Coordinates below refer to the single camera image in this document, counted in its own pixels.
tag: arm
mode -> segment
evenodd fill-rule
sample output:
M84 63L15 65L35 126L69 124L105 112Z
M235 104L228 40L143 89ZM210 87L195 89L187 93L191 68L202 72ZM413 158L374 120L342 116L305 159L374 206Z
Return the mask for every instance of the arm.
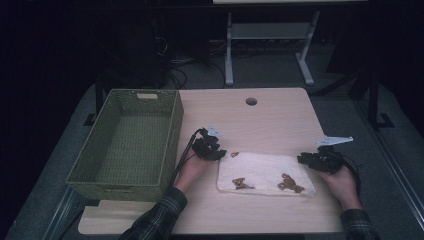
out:
M343 213L340 219L349 240L379 240L368 214L363 210L356 192L356 182L350 170L343 166L335 174L315 171L327 183L330 191L339 200Z
M119 240L168 239L171 236L175 222L187 205L185 194L212 163L198 158L192 150L187 156L192 157L181 168L174 186L151 210L139 217Z

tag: wrist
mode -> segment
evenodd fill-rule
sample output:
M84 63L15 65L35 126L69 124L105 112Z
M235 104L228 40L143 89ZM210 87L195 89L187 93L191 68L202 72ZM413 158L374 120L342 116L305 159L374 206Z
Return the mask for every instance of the wrist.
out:
M181 192L186 194L190 185L191 185L190 181L187 181L184 178L178 178L174 184L174 187L178 188Z
M348 200L340 200L340 204L342 205L343 211L349 209L363 209L362 204L357 197Z

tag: table leg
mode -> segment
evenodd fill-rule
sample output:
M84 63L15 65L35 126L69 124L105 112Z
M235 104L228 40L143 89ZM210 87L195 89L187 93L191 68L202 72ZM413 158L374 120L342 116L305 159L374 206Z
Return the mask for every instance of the table leg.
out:
M296 60L299 63L300 70L302 71L303 78L305 79L306 84L313 85L314 80L312 79L311 73L309 71L308 65L306 64L306 54L308 53L309 46L311 45L312 37L314 36L315 27L318 22L320 11L315 11L312 17L312 20L308 26L305 37L305 46L303 47L302 52L296 53Z
M227 55L225 56L225 84L227 86L232 86L233 83L233 64L231 62L231 13L228 13Z

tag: plaid sleeve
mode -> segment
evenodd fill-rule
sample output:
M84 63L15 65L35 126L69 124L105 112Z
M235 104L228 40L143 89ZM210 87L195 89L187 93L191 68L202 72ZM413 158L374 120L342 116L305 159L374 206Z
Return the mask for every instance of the plaid sleeve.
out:
M371 223L368 214L360 209L349 209L340 216L346 239L349 240L379 240L377 231Z
M119 240L168 239L187 198L177 188L171 188L152 209L139 217Z

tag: black cable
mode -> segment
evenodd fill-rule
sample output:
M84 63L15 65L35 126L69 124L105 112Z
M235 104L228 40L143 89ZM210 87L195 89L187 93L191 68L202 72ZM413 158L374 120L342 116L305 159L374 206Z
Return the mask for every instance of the black cable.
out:
M74 223L77 221L77 219L82 215L82 213L84 212L84 210L81 210L76 216L75 218L72 220L72 222L68 225L68 227L65 229L65 231L62 232L62 234L60 235L60 237L58 238L58 240L63 239L63 237L65 237L66 233L69 231L69 229L71 229L71 227L74 225Z
M191 155L190 157L188 157L185 161L187 162L190 158L192 158L192 157L194 157L194 156L196 156L197 154L193 154L193 155Z
M224 71L222 71L222 69L218 65L216 65L214 63L209 63L209 64L212 65L212 66L214 66L214 67L216 67L219 70L219 72L221 72L222 79L224 79L224 84L222 85L222 88L225 88L226 81L225 81L225 73L224 73Z
M175 76L175 74L173 74L172 72L170 72L170 75L172 76L172 80L174 81L174 85L176 89L181 89L185 86L185 84L187 83L187 74L185 72L183 72L180 69L177 68L171 68L171 71L177 71L179 73L181 73L184 76L184 81L183 83L180 83L180 81L178 80L178 78Z
M266 52L266 48L265 47L258 47L255 46L253 44L249 44L249 43L239 43L238 45L245 45L245 48L242 49L242 53L234 53L233 56L235 58L252 58L252 57L256 57L259 55L263 55ZM246 54L247 52L249 52L249 48L253 49L254 52L251 54Z
M345 158L347 158L347 159L349 159L349 160L350 160L350 162L351 162L351 163L353 163L353 165L355 166L355 170L356 170L356 172L359 174L359 167L358 167L358 165L356 164L355 160L353 160L351 157L349 157L349 156L347 156L347 155L345 155L345 154L342 154L342 156L343 156L343 157L345 157Z
M224 40L221 40L223 44L220 44L219 47L209 50L210 57L224 56L227 51L227 43Z
M237 46L239 40L231 41L231 48L233 49L235 46ZM209 56L211 58L217 58L217 57L224 57L227 54L227 44L225 43L224 46L222 46L219 50L215 50L210 52Z
M191 135L191 138L190 138L190 140L188 141L188 143L187 143L187 146L186 146L186 148L184 149L184 152L181 154L181 158L180 158L180 160L178 161L178 165L177 165L177 167L175 168L175 170L174 170L174 173L173 173L173 175L172 175L172 177L171 177L171 182L169 183L169 187L168 188L171 188L173 185L174 185L174 182L175 182L175 179L177 178L177 175L178 175L178 173L180 172L180 169L181 169L181 167L184 165L184 163L188 160L188 159L190 159L190 158L192 158L193 156L191 156L190 158L187 158L187 154L188 154L188 151L190 150L190 148L191 148L191 146L193 146L193 143L194 143L194 140L196 139L196 135L201 131L202 129L198 129L198 130L196 130L196 132L194 132L194 134L193 135Z

